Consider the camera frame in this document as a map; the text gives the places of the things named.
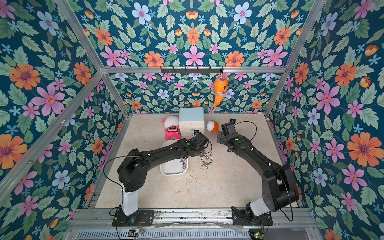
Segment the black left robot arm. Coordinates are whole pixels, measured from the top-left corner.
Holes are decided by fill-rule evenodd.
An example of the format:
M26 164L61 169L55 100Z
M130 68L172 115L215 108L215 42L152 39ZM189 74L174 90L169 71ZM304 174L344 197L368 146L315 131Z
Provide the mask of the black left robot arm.
M147 173L154 167L177 159L204 155L209 142L204 134L198 133L191 139L179 139L159 149L141 152L138 149L131 150L117 170L124 192L139 190L146 181Z

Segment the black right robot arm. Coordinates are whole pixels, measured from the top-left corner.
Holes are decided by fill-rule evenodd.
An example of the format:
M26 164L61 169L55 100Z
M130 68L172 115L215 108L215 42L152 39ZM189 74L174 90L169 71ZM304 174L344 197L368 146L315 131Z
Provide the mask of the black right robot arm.
M237 132L235 123L231 121L222 124L217 142L227 146L229 153L244 159L262 178L261 197L246 205L247 218L255 219L269 212L279 211L300 199L290 167L281 166L267 158L248 138Z

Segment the pale blue drawer box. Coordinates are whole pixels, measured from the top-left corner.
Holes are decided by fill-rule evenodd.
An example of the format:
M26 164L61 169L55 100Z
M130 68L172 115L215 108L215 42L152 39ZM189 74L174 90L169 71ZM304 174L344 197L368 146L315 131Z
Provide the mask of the pale blue drawer box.
M204 109L181 108L179 110L179 127L182 137L192 137L195 131L205 134Z

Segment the pile of silver wing nuts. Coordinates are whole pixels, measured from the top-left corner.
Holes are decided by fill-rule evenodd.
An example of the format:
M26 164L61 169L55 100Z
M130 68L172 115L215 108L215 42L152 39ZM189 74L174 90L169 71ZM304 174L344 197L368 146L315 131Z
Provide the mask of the pile of silver wing nuts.
M182 164L182 170L184 170L186 168L186 166L187 166L186 161L180 160L180 163Z

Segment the white storage tray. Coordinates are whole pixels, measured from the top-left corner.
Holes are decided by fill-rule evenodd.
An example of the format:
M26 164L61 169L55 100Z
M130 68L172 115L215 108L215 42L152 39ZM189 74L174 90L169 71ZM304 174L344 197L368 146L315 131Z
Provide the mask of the white storage tray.
M180 163L180 160L184 160L187 163L187 166L184 170L182 170L182 164ZM166 177L181 177L187 173L188 167L189 167L188 158L176 159L176 160L171 160L164 164L161 164L160 171Z

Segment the orange white plush ball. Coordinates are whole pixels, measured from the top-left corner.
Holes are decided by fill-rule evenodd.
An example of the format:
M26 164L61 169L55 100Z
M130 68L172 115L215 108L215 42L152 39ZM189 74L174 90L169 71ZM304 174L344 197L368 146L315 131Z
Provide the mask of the orange white plush ball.
M215 121L209 120L206 122L206 129L208 132L215 133L219 130L219 125Z

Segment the pink white plush toy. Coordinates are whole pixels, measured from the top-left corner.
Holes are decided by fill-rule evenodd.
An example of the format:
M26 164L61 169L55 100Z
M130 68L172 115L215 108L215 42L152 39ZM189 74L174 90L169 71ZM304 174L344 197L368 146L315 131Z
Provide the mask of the pink white plush toy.
M162 120L162 123L165 127L165 139L169 140L179 140L182 138L179 126L179 117L178 116L168 116Z

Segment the orange hanging fish plush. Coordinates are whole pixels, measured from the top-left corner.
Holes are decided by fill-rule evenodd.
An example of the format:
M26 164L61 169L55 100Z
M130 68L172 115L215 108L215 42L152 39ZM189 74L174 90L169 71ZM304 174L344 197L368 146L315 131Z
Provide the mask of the orange hanging fish plush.
M214 82L214 109L219 106L227 94L229 88L228 80L225 77L219 77Z

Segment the black hook rail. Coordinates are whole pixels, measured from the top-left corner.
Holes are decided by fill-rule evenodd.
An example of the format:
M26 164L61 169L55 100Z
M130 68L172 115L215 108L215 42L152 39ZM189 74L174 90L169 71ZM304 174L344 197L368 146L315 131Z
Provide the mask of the black hook rail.
M223 74L224 68L212 67L160 67L162 74Z

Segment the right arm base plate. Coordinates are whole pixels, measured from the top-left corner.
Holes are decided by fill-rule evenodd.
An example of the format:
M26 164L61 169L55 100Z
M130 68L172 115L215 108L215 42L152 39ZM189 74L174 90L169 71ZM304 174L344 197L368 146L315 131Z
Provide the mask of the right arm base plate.
M233 225L240 226L272 226L273 220L269 213L256 216L251 209L231 207Z

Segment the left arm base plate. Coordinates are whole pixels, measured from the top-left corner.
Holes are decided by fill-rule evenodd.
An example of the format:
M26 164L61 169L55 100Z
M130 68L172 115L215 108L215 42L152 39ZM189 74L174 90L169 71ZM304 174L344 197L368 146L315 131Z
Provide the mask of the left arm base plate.
M153 224L155 211L138 210L126 216L121 209L114 214L113 227L148 227Z

